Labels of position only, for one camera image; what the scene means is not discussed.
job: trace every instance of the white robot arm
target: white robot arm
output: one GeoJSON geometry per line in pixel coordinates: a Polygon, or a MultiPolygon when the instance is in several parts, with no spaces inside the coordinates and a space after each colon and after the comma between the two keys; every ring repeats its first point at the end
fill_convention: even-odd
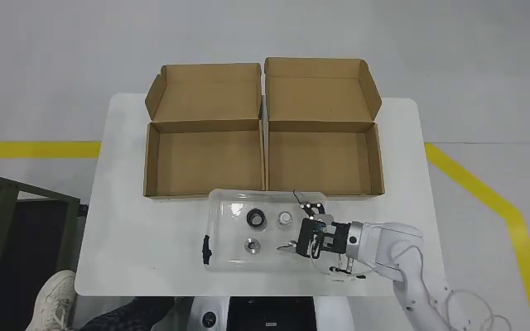
{"type": "Polygon", "coordinates": [[[402,223],[352,222],[346,256],[393,281],[394,294],[414,330],[466,331],[471,321],[452,298],[450,285],[424,272],[422,237],[421,231],[402,223]],[[371,244],[377,247],[375,265],[367,256],[371,244]]]}
{"type": "Polygon", "coordinates": [[[295,242],[297,254],[309,257],[314,265],[320,252],[345,254],[347,267],[332,266],[330,272],[355,276],[351,271],[356,260],[392,280],[397,300],[416,331],[467,331],[470,327],[447,281],[424,272],[420,230],[402,223],[336,223],[322,204],[305,203],[301,208],[309,217],[303,219],[295,242]],[[369,247],[376,247],[375,255],[369,247]]]}

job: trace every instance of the open cardboard box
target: open cardboard box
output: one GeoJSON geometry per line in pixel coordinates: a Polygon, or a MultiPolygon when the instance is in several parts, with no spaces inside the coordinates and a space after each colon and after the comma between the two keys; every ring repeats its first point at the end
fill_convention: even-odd
{"type": "Polygon", "coordinates": [[[259,64],[165,65],[146,97],[144,195],[265,190],[259,64]]]}
{"type": "Polygon", "coordinates": [[[384,193],[381,98],[358,59],[268,58],[267,190],[384,193]]]}

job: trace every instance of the concrete floor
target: concrete floor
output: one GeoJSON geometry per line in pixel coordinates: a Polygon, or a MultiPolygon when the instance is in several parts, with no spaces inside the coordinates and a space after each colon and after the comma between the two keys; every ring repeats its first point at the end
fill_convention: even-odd
{"type": "MultiPolygon", "coordinates": [[[[529,15],[526,0],[3,2],[0,141],[99,140],[110,97],[145,93],[164,64],[360,57],[384,97],[417,101],[426,142],[529,215],[529,15]]],[[[96,164],[4,159],[0,176],[88,203],[96,164]]],[[[450,282],[526,329],[504,221],[436,167],[430,173],[450,282]]],[[[98,307],[123,299],[108,300],[98,307]]],[[[350,304],[357,329],[411,329],[397,303],[350,304]]],[[[476,301],[465,305],[485,316],[476,301]]],[[[78,324],[98,313],[86,307],[78,324]]]]}

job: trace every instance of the black pants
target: black pants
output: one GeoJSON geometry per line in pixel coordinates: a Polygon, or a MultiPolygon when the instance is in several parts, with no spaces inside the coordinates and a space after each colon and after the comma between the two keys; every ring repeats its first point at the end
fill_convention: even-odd
{"type": "Polygon", "coordinates": [[[143,296],[90,320],[79,331],[149,331],[175,305],[172,296],[143,296]]]}

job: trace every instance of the shoe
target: shoe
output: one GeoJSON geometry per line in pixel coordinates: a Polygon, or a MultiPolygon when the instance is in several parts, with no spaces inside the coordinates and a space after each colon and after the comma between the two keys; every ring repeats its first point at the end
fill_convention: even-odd
{"type": "Polygon", "coordinates": [[[73,271],[63,270],[42,286],[26,331],[69,330],[66,324],[75,299],[74,280],[73,271]]]}

